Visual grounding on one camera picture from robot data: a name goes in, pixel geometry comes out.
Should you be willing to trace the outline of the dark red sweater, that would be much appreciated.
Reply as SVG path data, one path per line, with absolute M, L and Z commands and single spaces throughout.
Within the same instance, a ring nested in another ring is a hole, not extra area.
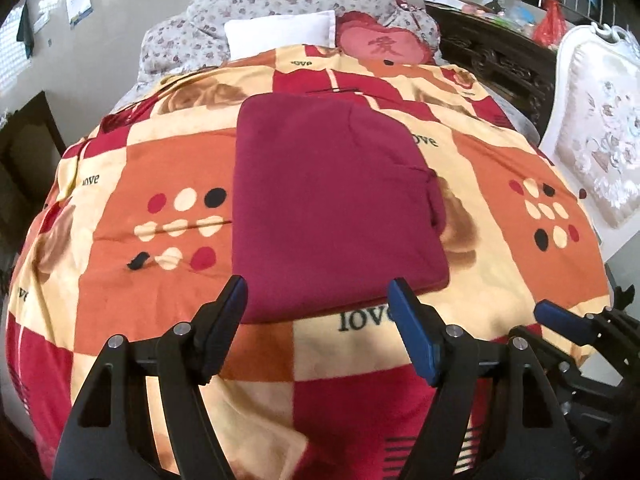
M 436 172 L 399 120 L 344 100 L 269 93 L 240 107 L 232 269 L 250 324 L 293 321 L 449 282 Z

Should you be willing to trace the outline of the white upholstered chair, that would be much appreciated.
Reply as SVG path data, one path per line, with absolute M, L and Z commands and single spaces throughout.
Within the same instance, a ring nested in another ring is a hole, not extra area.
M 639 46 L 620 26 L 575 26 L 556 52 L 539 149 L 576 193 L 610 260 L 639 231 Z

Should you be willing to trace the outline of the dark carved wooden cabinet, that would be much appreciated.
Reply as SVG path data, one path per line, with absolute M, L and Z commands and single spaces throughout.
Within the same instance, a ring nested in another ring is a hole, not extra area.
M 472 72 L 546 132 L 554 98 L 554 51 L 501 25 L 436 3 L 425 11 L 440 30 L 442 57 Z

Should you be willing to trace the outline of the dark wooden side table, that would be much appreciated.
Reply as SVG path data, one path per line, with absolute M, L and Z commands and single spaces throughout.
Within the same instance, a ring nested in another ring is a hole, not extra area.
M 11 112 L 1 127 L 1 241 L 14 252 L 42 211 L 65 150 L 43 91 Z

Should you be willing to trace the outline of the red plastic bag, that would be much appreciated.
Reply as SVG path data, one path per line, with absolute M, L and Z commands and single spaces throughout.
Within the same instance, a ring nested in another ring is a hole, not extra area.
M 541 47 L 559 47 L 567 32 L 566 21 L 559 0 L 542 0 L 544 18 L 534 27 L 532 40 Z

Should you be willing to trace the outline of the orange red patterned blanket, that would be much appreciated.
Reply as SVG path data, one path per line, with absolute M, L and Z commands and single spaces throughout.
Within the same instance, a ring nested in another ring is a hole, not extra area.
M 51 471 L 108 337 L 154 338 L 214 300 L 232 269 L 236 123 L 252 96 L 344 100 L 402 122 L 438 177 L 449 282 L 417 290 L 480 339 L 535 304 L 600 310 L 608 283 L 580 196 L 468 72 L 271 50 L 171 78 L 108 115 L 58 163 L 9 292 L 6 359 Z M 293 321 L 242 321 L 206 410 L 242 479 L 390 479 L 433 390 L 385 296 Z

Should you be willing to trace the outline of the red heart cushion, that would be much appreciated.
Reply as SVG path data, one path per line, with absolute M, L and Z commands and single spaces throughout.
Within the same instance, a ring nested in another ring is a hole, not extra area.
M 435 63 L 430 47 L 401 27 L 380 24 L 373 16 L 347 12 L 336 21 L 336 45 L 352 58 L 401 64 Z

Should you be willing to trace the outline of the floral grey quilt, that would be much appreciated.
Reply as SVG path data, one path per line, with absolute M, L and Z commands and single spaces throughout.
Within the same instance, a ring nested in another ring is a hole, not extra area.
M 186 10 L 152 26 L 143 36 L 137 84 L 219 66 L 230 58 L 224 24 L 270 15 L 357 11 L 382 25 L 410 30 L 438 60 L 440 30 L 434 18 L 406 0 L 192 0 Z

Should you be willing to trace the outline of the white pillow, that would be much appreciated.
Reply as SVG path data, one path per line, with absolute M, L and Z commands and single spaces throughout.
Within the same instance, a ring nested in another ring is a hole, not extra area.
M 334 48 L 336 14 L 329 10 L 231 20 L 224 24 L 224 33 L 231 61 L 298 44 Z

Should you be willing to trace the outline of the dark cloth on wall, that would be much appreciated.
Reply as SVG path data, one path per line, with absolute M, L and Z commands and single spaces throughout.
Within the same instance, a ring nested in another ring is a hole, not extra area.
M 25 2 L 22 7 L 20 22 L 16 33 L 16 40 L 24 46 L 25 56 L 29 60 L 34 55 L 35 38 L 32 23 L 29 17 L 28 3 Z

